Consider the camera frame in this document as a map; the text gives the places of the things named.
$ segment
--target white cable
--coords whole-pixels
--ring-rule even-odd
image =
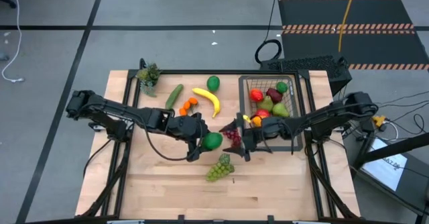
[[[387,120],[384,121],[383,123],[392,125],[392,127],[395,129],[396,137],[394,139],[387,139],[387,138],[378,136],[379,138],[381,138],[382,140],[385,140],[385,141],[396,141],[398,138],[400,138],[400,132],[397,130],[397,127],[394,123],[392,123],[391,121],[387,121]]]
[[[19,54],[19,49],[21,48],[21,39],[22,39],[22,32],[21,32],[21,29],[19,28],[19,1],[18,0],[16,0],[16,5],[17,5],[17,16],[16,16],[16,27],[18,28],[18,32],[19,32],[19,41],[18,41],[18,47],[17,47],[17,50],[16,50],[16,53],[15,53],[15,56],[11,59],[11,61],[5,66],[5,68],[1,71],[1,76],[3,76],[3,78],[5,79],[5,80],[8,80],[8,81],[10,81],[10,82],[12,82],[12,83],[15,83],[15,82],[23,82],[24,81],[24,78],[19,78],[19,79],[10,79],[10,78],[7,78],[6,76],[5,76],[5,70],[10,66],[10,65],[12,65],[12,63],[15,61],[15,59],[18,57],[18,54]]]

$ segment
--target yellow banana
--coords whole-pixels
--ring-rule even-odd
[[[198,94],[198,95],[201,95],[203,97],[206,97],[210,101],[212,101],[213,107],[214,107],[214,112],[213,112],[213,116],[212,117],[216,117],[216,114],[218,114],[221,111],[221,103],[219,102],[219,99],[217,99],[216,96],[214,96],[212,93],[210,93],[209,91],[206,91],[204,89],[194,88],[194,89],[192,89],[192,91],[195,94]]]

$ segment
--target metal table frame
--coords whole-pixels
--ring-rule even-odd
[[[127,75],[127,82],[125,84],[125,94],[123,96],[123,104],[127,104],[131,92],[131,83],[133,79],[135,78],[135,75],[137,74],[138,70],[128,70]],[[304,106],[304,99],[302,94],[302,87],[300,78],[302,77],[304,79],[304,82],[306,83],[306,90],[308,93],[308,100],[310,105],[310,110],[315,111],[316,107],[314,104],[314,98],[312,94],[312,87],[310,84],[310,78],[308,71],[287,71],[287,72],[274,72],[274,71],[267,71],[267,70],[163,70],[162,74],[289,74],[294,76],[295,78],[295,84],[297,88],[297,96],[298,96],[298,104],[300,106],[300,114],[304,115],[306,114],[305,106]],[[135,86],[135,92],[134,92],[134,99],[133,99],[133,107],[137,107],[138,100],[139,100],[139,94],[140,94],[140,88],[139,88],[140,82],[137,79],[137,84]],[[107,184],[106,187],[102,190],[101,194],[97,198],[97,200],[94,202],[94,204],[91,206],[91,208],[83,213],[82,215],[78,215],[73,219],[62,219],[62,220],[53,220],[53,221],[43,221],[39,223],[106,223],[107,221],[118,221],[120,220],[120,214],[121,214],[121,205],[123,202],[123,192],[125,188],[125,179],[127,176],[127,167],[128,167],[128,161],[129,161],[129,154],[131,149],[131,142],[132,142],[132,135],[133,135],[133,127],[130,128],[129,132],[129,140],[126,142],[115,142],[115,145],[113,147],[113,153],[111,158],[111,163],[109,167],[109,175],[107,177]],[[121,163],[118,165],[118,159],[119,159],[119,149],[121,147],[121,144],[124,144],[124,151]],[[329,181],[329,173],[328,173],[328,167],[326,165],[326,156],[324,153],[323,145],[317,145],[318,153],[319,153],[319,160],[320,160],[320,168],[322,170],[322,173],[325,177],[325,179],[330,183]],[[312,148],[308,149],[308,156],[311,156],[313,158],[313,151]],[[316,212],[318,216],[318,221],[321,222],[329,222],[329,223],[382,223],[382,222],[374,222],[374,221],[365,221],[362,219],[340,219],[336,216],[336,207],[334,202],[332,201],[331,197],[327,195],[327,201],[328,201],[328,208],[329,208],[329,217],[324,216],[323,208],[322,208],[322,199],[320,197],[320,189],[318,184],[318,179],[312,172],[310,173],[311,181],[312,181],[312,188],[314,193],[314,200],[316,205]],[[113,209],[113,214],[108,215],[109,210],[109,203],[111,198],[111,191],[115,184],[119,181],[118,184],[118,190],[117,190],[117,196],[115,199],[115,207]],[[97,212],[101,209],[101,214],[99,216],[96,216]],[[274,223],[293,223],[293,221],[275,221],[274,216],[268,215],[267,221],[228,221],[228,220],[185,220],[184,215],[178,215],[177,219],[171,219],[171,220],[155,220],[155,219],[145,219],[145,220],[135,220],[129,222],[131,223],[177,223],[177,224],[185,224],[185,223],[218,223],[218,224],[274,224]]]

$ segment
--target white paper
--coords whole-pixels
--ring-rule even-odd
[[[378,150],[387,146],[386,143],[380,139],[375,139],[371,148],[371,151]],[[402,172],[407,163],[407,158],[401,154],[384,158],[384,160],[376,160],[363,165],[362,170],[372,175],[378,181],[396,191],[397,184],[400,182]]]

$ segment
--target wire basket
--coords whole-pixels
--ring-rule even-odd
[[[255,115],[257,111],[257,105],[250,99],[251,89],[259,89],[265,93],[269,88],[274,88],[278,82],[284,82],[288,85],[288,91],[283,94],[282,101],[289,111],[290,117],[299,117],[299,108],[297,107],[296,98],[296,85],[290,76],[286,75],[272,75],[272,76],[242,76],[239,79],[240,88],[240,112],[246,114],[249,117]],[[290,152],[292,151],[291,141],[285,141],[284,139],[277,137],[275,139],[267,140],[267,145],[274,152]],[[302,138],[297,137],[294,144],[293,150],[296,152],[301,151],[303,148]]]
[[[262,91],[264,96],[266,96],[266,92],[268,89],[273,88],[275,89],[275,86],[278,82],[284,82],[288,86],[288,91],[286,91],[283,94],[283,98],[281,103],[283,103],[288,110],[290,117],[298,117],[298,110],[296,107],[296,102],[294,98],[294,84],[293,80],[288,76],[248,76],[245,79],[246,85],[247,85],[247,92],[250,96],[251,89],[259,89]],[[257,111],[257,105],[256,102],[250,101],[251,106],[251,115],[255,115]]]

